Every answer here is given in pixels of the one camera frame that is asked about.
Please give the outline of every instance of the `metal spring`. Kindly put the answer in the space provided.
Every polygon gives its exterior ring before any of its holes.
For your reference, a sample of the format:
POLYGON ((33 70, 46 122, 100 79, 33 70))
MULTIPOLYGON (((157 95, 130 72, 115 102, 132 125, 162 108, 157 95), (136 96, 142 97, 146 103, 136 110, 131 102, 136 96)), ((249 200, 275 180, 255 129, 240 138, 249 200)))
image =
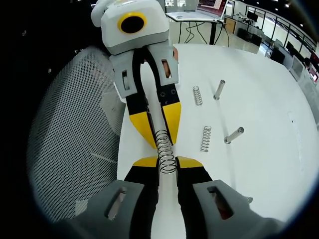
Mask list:
POLYGON ((200 91, 199 91, 199 87, 198 86, 194 86, 193 87, 193 91, 194 91, 194 97, 195 97, 195 102, 196 104, 199 106, 199 105, 202 105, 203 104, 203 99, 201 98, 201 94, 200 94, 200 91))
POLYGON ((159 130, 155 134, 159 155, 159 170, 168 174, 176 171, 176 160, 171 149, 171 143, 166 130, 159 130))
POLYGON ((200 151, 208 152, 209 142, 210 142, 210 134, 211 134, 211 127, 205 126, 204 131, 203 131, 203 139, 201 141, 200 151))

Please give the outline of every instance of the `white tabletop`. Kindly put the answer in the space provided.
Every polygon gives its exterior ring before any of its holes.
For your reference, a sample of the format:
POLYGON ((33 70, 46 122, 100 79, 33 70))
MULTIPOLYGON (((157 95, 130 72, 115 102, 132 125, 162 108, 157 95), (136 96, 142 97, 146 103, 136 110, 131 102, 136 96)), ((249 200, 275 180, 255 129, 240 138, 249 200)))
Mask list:
POLYGON ((204 21, 204 22, 215 22, 218 19, 213 18, 209 15, 203 14, 198 11, 178 11, 166 13, 174 21, 204 21))
MULTIPOLYGON (((197 159, 213 180, 221 179, 244 196, 253 197, 251 209, 261 216, 287 221, 309 194, 319 171, 318 133, 297 82, 283 65, 250 52, 211 45, 175 47, 182 111, 174 154, 197 159), (221 79, 226 84, 220 100, 215 101, 213 95, 221 79), (203 97, 201 106, 194 102, 192 88, 196 85, 203 97), (205 125, 212 127, 208 153, 200 152, 205 125), (224 137, 240 126, 245 128, 244 134, 226 145, 224 137)), ((147 64, 141 75, 155 128, 161 129, 154 77, 147 64)), ((126 108, 118 179, 123 180, 138 159, 156 154, 133 127, 126 108)), ((177 230, 178 223, 179 230, 183 227, 172 178, 161 178, 157 212, 161 209, 162 215, 153 220, 157 232, 160 227, 169 228, 168 232, 177 230), (163 191, 170 193, 164 196, 163 191), (164 205, 173 200, 174 205, 164 205), (165 225, 160 225, 165 218, 165 225)), ((152 238, 156 238, 155 231, 152 228, 152 238)), ((184 232, 175 238, 183 237, 184 232)))

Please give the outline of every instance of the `mesh chair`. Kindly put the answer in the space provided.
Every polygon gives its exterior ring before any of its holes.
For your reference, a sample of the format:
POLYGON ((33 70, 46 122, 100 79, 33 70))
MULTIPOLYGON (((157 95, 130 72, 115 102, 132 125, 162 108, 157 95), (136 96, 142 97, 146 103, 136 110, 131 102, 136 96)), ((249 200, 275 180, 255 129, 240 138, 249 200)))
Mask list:
POLYGON ((86 209, 87 200, 117 178, 125 105, 108 57, 82 50, 57 75, 34 119, 27 150, 35 201, 55 222, 86 209))
POLYGON ((302 74, 304 72, 304 69, 305 69, 305 67, 304 67, 303 63, 296 56, 294 56, 293 57, 293 65, 291 66, 289 71, 296 81, 298 81, 300 79, 300 77, 302 76, 302 74))

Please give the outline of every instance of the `computer screen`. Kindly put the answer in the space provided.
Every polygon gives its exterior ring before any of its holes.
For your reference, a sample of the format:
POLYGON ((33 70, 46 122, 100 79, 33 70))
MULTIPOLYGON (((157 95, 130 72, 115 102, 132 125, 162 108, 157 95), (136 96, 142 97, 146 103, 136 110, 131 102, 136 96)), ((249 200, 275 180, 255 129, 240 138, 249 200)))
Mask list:
POLYGON ((197 10, 222 17, 228 0, 199 0, 197 10))
POLYGON ((293 48, 293 44, 291 44, 291 42, 287 42, 286 48, 288 49, 288 51, 290 51, 293 48))
POLYGON ((257 21, 258 20, 258 15, 252 13, 251 11, 248 11, 247 18, 249 18, 249 19, 251 19, 253 21, 257 21))

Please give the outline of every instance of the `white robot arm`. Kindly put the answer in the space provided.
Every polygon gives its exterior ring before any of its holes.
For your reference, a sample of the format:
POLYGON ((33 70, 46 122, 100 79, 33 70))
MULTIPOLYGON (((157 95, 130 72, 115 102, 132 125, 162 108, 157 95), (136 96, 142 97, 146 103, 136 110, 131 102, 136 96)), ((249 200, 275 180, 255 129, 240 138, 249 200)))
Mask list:
POLYGON ((176 143, 181 105, 175 88, 177 61, 168 38, 169 23, 156 0, 98 0, 91 13, 115 70, 115 84, 126 98, 130 119, 145 140, 156 148, 153 122, 141 84, 140 64, 146 60, 155 77, 167 132, 176 143), (166 77, 163 62, 171 76, 166 77))

